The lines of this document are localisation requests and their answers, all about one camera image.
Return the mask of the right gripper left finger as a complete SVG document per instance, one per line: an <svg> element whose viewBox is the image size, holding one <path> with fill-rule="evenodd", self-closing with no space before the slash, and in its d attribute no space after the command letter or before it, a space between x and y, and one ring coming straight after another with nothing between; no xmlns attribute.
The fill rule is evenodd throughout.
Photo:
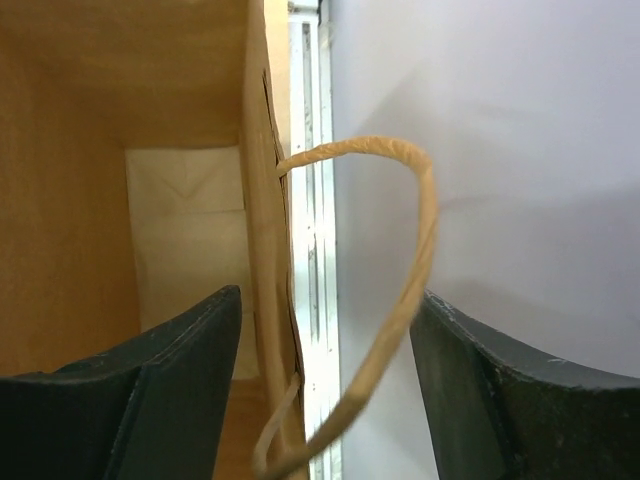
<svg viewBox="0 0 640 480"><path fill-rule="evenodd" d="M228 285L105 352L1 381L5 479L209 479L242 322Z"/></svg>

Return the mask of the brown paper bag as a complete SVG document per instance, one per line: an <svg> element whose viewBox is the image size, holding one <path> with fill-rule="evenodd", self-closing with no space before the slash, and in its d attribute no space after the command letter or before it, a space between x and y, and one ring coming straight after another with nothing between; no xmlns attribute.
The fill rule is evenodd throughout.
<svg viewBox="0 0 640 480"><path fill-rule="evenodd" d="M307 436L287 174L349 153L414 172L417 248L354 380ZM1 381L105 352L235 285L241 330L209 479L305 479L406 334L437 218L430 159L406 141L285 156L260 1L1 5Z"/></svg>

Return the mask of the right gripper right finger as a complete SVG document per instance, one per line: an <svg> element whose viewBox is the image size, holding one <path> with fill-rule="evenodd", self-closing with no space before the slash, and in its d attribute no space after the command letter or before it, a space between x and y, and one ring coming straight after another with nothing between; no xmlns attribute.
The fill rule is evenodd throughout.
<svg viewBox="0 0 640 480"><path fill-rule="evenodd" d="M440 478L638 478L637 378L542 352L432 292L410 338Z"/></svg>

